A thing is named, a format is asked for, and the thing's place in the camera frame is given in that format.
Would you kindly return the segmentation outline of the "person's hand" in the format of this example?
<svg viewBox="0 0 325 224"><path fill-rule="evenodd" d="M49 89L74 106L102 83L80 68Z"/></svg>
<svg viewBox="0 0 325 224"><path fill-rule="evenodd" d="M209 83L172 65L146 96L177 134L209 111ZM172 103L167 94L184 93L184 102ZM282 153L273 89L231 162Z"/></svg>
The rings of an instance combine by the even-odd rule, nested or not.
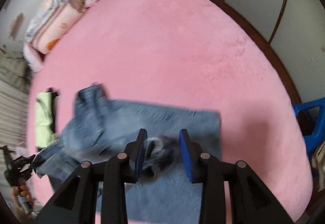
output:
<svg viewBox="0 0 325 224"><path fill-rule="evenodd" d="M18 201L18 195L21 195L23 197L26 197L29 201L29 203L33 206L34 205L34 199L32 197L32 194L30 193L30 189L26 184L25 180L22 180L20 182L20 186L16 187L13 186L12 187L12 196L13 196L13 200L15 201L18 209L22 210L22 206L20 205L19 201Z"/></svg>

